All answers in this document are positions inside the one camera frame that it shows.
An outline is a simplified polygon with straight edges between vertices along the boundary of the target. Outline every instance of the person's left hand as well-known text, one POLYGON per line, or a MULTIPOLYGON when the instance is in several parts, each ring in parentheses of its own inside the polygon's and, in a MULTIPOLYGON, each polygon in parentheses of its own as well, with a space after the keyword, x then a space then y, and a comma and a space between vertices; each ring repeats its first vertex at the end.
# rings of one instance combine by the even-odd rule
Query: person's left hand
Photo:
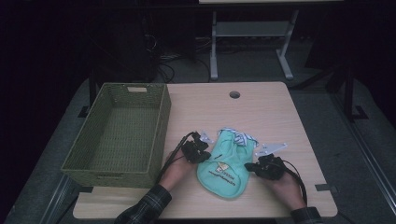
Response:
MULTIPOLYGON (((166 160, 168 160, 171 154, 172 152, 168 154, 166 160)), ((174 157, 174 162, 168 166, 159 184, 168 191, 171 191, 184 176, 195 170, 196 167, 197 164, 188 162, 184 158, 183 152, 179 150, 174 157)))

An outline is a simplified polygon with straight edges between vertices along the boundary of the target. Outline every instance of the person's right hand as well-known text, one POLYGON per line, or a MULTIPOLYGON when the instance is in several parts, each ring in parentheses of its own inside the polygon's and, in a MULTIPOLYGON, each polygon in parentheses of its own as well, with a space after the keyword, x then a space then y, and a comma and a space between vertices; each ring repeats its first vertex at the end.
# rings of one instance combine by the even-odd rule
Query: person's right hand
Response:
POLYGON ((285 172, 279 180, 262 178, 262 181, 290 211, 306 207, 300 186, 290 174, 285 172))

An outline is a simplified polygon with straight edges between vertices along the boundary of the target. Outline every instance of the gray carpet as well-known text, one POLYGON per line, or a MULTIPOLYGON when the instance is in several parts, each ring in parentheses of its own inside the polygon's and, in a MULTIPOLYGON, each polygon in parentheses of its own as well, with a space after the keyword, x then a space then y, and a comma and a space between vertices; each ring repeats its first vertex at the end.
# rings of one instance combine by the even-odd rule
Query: gray carpet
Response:
MULTIPOLYGON (((295 75, 295 79, 292 81, 287 81, 283 77, 275 52, 269 48, 268 50, 220 54, 218 82, 283 81, 288 86, 293 86, 318 72, 315 69, 304 68, 309 47, 309 42, 297 42, 290 46, 287 58, 291 71, 295 75)), ((198 58, 209 65, 208 53, 200 54, 198 58)), ((175 69, 174 83, 197 83, 208 80, 207 69, 201 62, 178 60, 168 63, 168 65, 175 69)), ((163 70, 168 74, 171 72, 165 66, 163 66, 163 70)), ((345 121, 344 115, 337 107, 336 99, 342 94, 330 95, 327 93, 324 90, 326 80, 323 78, 304 91, 290 91, 290 94, 323 174, 327 182, 334 187, 332 195, 339 212, 360 224, 396 223, 396 217, 368 169, 359 144, 350 132, 348 122, 345 121)), ((161 76, 155 79, 155 82, 162 81, 161 76)), ((373 150, 373 154, 389 179, 396 180, 395 130, 375 106, 370 93, 359 82, 356 82, 354 102, 362 105, 369 116, 369 119, 357 120, 355 125, 373 150)), ((78 118, 78 114, 81 108, 88 103, 88 83, 84 82, 50 139, 6 223, 40 223, 45 214, 52 217, 48 223, 55 223, 55 220, 64 211, 66 213, 61 223, 112 223, 112 220, 88 221, 73 218, 73 206, 70 209, 68 206, 81 190, 81 187, 73 181, 68 182, 64 196, 55 197, 60 199, 59 203, 51 201, 55 189, 62 180, 63 175, 60 168, 64 158, 84 120, 78 118), (59 205, 52 213, 48 210, 50 203, 59 205)), ((326 218, 325 221, 331 224, 349 223, 342 215, 326 218)), ((279 219, 277 222, 290 223, 290 220, 285 218, 279 219)))

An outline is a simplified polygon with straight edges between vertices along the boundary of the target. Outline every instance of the storage basket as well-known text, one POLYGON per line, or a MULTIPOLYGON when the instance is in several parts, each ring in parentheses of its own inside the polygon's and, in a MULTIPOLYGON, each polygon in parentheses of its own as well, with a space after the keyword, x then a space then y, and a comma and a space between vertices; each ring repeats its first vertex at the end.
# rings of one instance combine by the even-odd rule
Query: storage basket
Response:
POLYGON ((82 186, 151 188, 170 108, 165 84, 105 83, 62 171, 82 186))

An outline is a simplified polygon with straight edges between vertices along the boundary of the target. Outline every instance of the basket handle hole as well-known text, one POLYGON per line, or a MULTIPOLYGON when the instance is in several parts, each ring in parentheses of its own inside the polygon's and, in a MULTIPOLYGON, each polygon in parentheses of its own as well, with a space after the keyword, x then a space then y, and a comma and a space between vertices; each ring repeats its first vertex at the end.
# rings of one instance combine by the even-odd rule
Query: basket handle hole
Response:
POLYGON ((147 92, 148 89, 145 87, 127 87, 128 92, 147 92))

